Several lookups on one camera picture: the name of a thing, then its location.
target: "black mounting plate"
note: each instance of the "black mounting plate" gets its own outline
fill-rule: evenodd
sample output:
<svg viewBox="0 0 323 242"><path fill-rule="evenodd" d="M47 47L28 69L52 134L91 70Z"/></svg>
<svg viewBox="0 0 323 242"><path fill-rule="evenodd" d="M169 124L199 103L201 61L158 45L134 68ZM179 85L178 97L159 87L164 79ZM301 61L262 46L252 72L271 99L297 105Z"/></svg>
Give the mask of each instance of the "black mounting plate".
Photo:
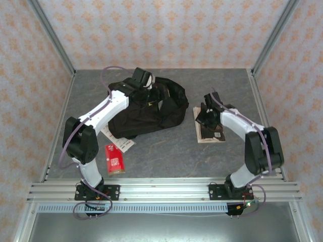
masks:
<svg viewBox="0 0 323 242"><path fill-rule="evenodd" d="M224 184L208 185L208 194L210 200L244 200L244 194L247 194L246 200L253 200L253 195L249 195L253 194L252 188L246 188L245 191L235 194L233 197L230 198L227 190L224 187Z"/></svg>
<svg viewBox="0 0 323 242"><path fill-rule="evenodd" d="M103 191L104 194L107 194L112 201L118 201L120 195L120 185L104 185ZM107 201L106 197L100 196L101 201ZM97 201L98 199L95 197L89 198L85 196L84 186L77 185L75 192L75 201Z"/></svg>

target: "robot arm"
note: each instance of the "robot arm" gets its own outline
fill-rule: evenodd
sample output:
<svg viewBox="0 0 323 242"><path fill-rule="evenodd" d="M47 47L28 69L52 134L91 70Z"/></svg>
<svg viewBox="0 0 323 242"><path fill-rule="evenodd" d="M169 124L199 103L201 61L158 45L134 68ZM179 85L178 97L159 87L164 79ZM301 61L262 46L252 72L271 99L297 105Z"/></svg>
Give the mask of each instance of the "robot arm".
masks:
<svg viewBox="0 0 323 242"><path fill-rule="evenodd" d="M154 76L150 72L136 68L132 78L127 78L114 86L114 90L111 93L112 98L108 96L87 114L80 116L78 119L70 117L66 121L63 147L76 127L85 122L72 137L66 151L73 161L79 165L84 179L96 190L102 192L104 184L95 161L99 150L96 138L98 133L115 115L126 109L129 103L135 100L146 99L147 93L144 92L145 95L142 95L142 92L139 95L138 93L143 89L151 89L153 83ZM88 194L85 200L96 197L96 194L83 181L82 179L81 185L87 190L86 194Z"/></svg>
<svg viewBox="0 0 323 242"><path fill-rule="evenodd" d="M284 157L277 130L274 127L265 128L242 116L232 105L223 105L217 92L204 96L201 112L196 121L214 130L217 125L230 128L245 142L245 164L233 174L227 176L225 188L229 197L245 191L246 186L261 174L270 172L265 145L268 147L272 169L284 164Z"/></svg>

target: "red can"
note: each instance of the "red can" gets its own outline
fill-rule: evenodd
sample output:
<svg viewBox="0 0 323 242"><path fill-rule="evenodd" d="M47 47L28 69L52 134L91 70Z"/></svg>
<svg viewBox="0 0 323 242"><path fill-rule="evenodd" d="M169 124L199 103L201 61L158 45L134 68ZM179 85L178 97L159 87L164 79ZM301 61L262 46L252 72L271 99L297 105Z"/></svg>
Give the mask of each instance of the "red can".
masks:
<svg viewBox="0 0 323 242"><path fill-rule="evenodd" d="M105 146L106 166L108 175L125 173L122 152L114 144Z"/></svg>

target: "black backpack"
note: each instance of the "black backpack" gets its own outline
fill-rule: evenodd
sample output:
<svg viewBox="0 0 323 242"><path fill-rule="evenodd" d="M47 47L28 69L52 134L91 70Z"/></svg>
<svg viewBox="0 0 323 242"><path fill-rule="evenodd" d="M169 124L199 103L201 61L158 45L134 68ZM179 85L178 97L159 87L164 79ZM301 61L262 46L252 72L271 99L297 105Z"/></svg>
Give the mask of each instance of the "black backpack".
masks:
<svg viewBox="0 0 323 242"><path fill-rule="evenodd" d="M113 90L115 85L111 83L110 89ZM148 98L133 100L109 121L109 130L117 139L133 139L137 135L172 128L184 120L189 103L181 85L156 77L150 95L146 92L146 89L140 90L139 96L149 97L149 101Z"/></svg>

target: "patterned wallpaper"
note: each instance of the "patterned wallpaper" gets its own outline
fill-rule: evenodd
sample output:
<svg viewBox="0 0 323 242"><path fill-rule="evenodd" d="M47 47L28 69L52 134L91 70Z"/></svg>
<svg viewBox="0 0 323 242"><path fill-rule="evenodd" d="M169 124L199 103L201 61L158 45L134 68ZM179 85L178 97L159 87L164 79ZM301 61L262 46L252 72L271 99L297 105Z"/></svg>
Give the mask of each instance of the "patterned wallpaper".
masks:
<svg viewBox="0 0 323 242"><path fill-rule="evenodd" d="M288 0L41 0L74 68L251 68Z"/></svg>
<svg viewBox="0 0 323 242"><path fill-rule="evenodd" d="M0 237L40 178L70 75L26 0L0 1Z"/></svg>
<svg viewBox="0 0 323 242"><path fill-rule="evenodd" d="M271 125L278 128L291 180L323 238L323 3L300 1L257 77Z"/></svg>

